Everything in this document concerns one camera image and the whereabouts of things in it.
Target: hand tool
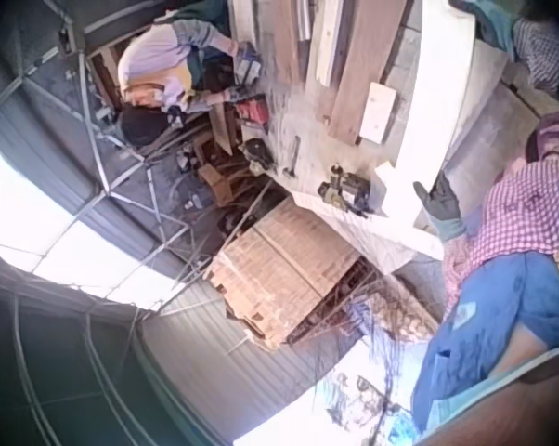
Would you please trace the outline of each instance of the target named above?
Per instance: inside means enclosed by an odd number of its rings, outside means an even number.
[[[294,143],[292,145],[292,164],[290,165],[290,169],[285,167],[282,171],[283,175],[288,178],[296,178],[296,162],[298,161],[298,151],[300,150],[300,137],[296,136],[294,138]]]
[[[323,202],[344,212],[367,217],[371,195],[371,183],[367,179],[345,173],[340,165],[334,164],[329,181],[321,183],[317,190]]]

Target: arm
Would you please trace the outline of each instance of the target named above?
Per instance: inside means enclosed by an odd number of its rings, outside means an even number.
[[[413,188],[445,245],[443,275],[447,291],[446,318],[459,300],[464,272],[469,262],[471,242],[462,220],[457,196],[442,172],[438,174],[430,193],[421,183],[414,183]]]
[[[177,20],[172,24],[176,39],[180,46],[196,46],[206,48],[211,46],[236,57],[239,51],[239,43],[224,36],[214,25],[200,20]]]

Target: wooden plank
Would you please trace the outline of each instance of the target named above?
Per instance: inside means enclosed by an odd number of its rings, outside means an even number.
[[[330,84],[329,86],[321,85],[319,87],[315,117],[317,121],[325,125],[328,125],[331,120],[333,104],[335,103],[335,98],[337,98],[339,84],[344,75],[345,60],[347,58],[347,50],[349,48],[352,26],[354,24],[356,3],[357,2],[354,1],[347,1],[344,4],[337,47],[334,53],[333,72],[331,74]]]
[[[444,257],[442,242],[438,237],[425,230],[401,228],[394,220],[385,216],[368,214],[368,218],[364,218],[352,213],[346,213],[330,204],[324,203],[320,197],[313,195],[293,191],[292,196],[297,205],[310,209],[315,214],[330,216],[338,221],[355,226],[392,242],[401,243],[436,260],[442,260]]]
[[[321,85],[330,86],[333,73],[333,62],[337,50],[340,23],[344,0],[325,0],[323,26],[318,49],[317,80]]]
[[[381,79],[405,5],[406,0],[359,1],[344,76],[331,113],[329,134],[333,138],[356,143],[369,86]]]
[[[228,122],[226,121],[224,104],[215,104],[213,108],[209,110],[209,119],[212,122],[215,142],[231,156],[232,138],[228,128]]]
[[[389,124],[391,110],[395,104],[397,92],[393,88],[370,84],[369,98],[364,109],[360,136],[377,144],[383,143],[384,132]]]
[[[119,76],[118,76],[118,69],[117,64],[119,63],[119,58],[111,46],[109,48],[105,48],[100,51],[100,55],[102,56],[102,61],[104,62],[104,67],[108,70],[110,77],[114,84],[119,86]]]
[[[408,125],[389,181],[383,212],[413,226],[422,203],[413,189],[430,190],[447,155],[462,110],[475,39],[475,17],[442,0],[424,0],[418,76]]]
[[[276,0],[273,2],[273,7],[278,79],[284,84],[299,85],[302,79],[298,59],[298,22],[295,4],[293,0]]]
[[[239,42],[251,42],[257,48],[253,0],[228,0],[228,12],[232,37]]]

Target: corrugated metal wall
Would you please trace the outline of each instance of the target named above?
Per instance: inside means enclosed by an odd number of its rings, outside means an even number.
[[[217,433],[238,439],[313,386],[358,340],[326,333],[265,353],[237,322],[226,319],[221,295],[205,281],[189,287],[170,311],[147,320],[144,340],[178,391]]]

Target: person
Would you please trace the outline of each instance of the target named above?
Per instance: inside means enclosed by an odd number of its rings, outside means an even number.
[[[479,38],[528,67],[534,88],[559,100],[559,0],[526,0],[522,14],[502,0],[449,2],[475,15]]]
[[[150,144],[169,125],[169,110],[176,115],[178,109],[184,113],[206,112],[215,104],[252,95],[244,85],[219,93],[196,90],[205,59],[225,54],[239,63],[259,60],[251,43],[232,40],[207,21],[225,17],[225,12],[225,2],[202,0],[156,19],[129,44],[118,65],[125,105],[117,125],[127,142]]]
[[[559,114],[535,141],[473,236],[444,174],[430,192],[414,184],[445,244],[448,293],[412,396],[420,444],[559,444]]]

